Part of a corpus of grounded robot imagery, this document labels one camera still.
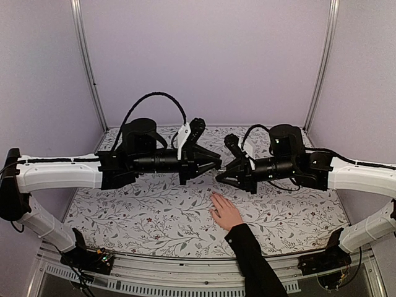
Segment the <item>black sleeved forearm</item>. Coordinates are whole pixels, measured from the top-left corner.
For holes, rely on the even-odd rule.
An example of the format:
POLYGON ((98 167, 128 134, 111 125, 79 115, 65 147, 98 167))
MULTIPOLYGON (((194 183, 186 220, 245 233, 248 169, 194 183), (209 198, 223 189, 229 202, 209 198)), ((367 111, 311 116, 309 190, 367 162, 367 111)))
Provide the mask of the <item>black sleeved forearm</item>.
POLYGON ((244 277, 246 296, 287 296, 286 289, 262 257, 259 242, 245 223, 232 227, 225 236, 244 277))

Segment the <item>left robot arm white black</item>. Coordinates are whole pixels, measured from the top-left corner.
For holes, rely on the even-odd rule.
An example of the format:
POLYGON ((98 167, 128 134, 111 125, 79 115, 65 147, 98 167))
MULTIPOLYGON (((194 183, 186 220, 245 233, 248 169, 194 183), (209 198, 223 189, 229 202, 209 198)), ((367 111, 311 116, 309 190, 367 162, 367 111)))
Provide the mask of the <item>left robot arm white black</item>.
POLYGON ((33 191, 82 187, 111 190, 132 184, 147 173, 176 173, 185 185, 212 169, 219 169, 220 155, 198 145, 205 121, 195 118, 178 130, 177 148, 169 148, 149 118, 123 125, 109 151, 79 157, 34 158, 18 148, 7 153, 1 170, 1 218, 18 222, 67 254, 78 268, 92 263, 80 231, 64 226, 43 209, 33 191))

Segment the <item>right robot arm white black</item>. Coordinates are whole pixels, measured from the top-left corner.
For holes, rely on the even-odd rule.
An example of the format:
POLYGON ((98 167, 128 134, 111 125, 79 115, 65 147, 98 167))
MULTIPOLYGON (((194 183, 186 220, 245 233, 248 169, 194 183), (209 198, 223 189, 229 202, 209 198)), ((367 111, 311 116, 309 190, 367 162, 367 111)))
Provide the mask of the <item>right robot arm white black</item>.
POLYGON ((290 179, 296 186, 327 190, 354 190, 390 197, 392 200, 376 213, 346 228, 334 231, 320 265, 334 269, 361 246, 395 232, 395 166, 350 160, 326 148, 307 148, 301 129, 279 124, 268 129, 270 157, 255 159, 246 138, 225 137, 226 148, 234 155, 220 183, 256 194, 259 182, 290 179))

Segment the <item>person's bare hand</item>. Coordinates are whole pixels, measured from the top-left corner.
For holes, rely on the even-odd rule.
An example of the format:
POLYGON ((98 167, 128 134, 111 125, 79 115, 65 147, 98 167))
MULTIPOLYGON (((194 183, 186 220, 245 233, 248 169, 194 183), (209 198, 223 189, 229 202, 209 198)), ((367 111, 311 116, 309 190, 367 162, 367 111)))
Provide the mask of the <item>person's bare hand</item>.
POLYGON ((230 231, 234 226, 243 224, 239 210, 228 199, 216 192, 210 198, 213 204, 210 214, 221 228, 230 231))

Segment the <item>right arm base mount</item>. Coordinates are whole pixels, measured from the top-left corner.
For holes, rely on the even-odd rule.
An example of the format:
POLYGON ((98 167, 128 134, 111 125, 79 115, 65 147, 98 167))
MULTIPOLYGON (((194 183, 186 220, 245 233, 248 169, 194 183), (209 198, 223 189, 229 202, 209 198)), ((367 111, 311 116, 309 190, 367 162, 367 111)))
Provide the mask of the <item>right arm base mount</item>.
POLYGON ((351 264, 350 253, 340 247, 342 231, 343 228, 339 228, 330 235, 322 252, 298 257, 298 268, 303 275, 325 272, 351 264))

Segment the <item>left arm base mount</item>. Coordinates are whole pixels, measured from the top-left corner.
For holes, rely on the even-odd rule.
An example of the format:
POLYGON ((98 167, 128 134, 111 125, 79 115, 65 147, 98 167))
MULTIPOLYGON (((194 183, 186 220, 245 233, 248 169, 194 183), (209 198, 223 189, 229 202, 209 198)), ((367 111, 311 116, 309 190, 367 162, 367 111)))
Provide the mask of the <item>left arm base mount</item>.
POLYGON ((76 228, 72 228, 75 235, 75 246, 71 251, 62 252, 61 263, 70 267, 110 275, 114 264, 114 253, 100 247, 95 251, 88 250, 84 237, 76 228))

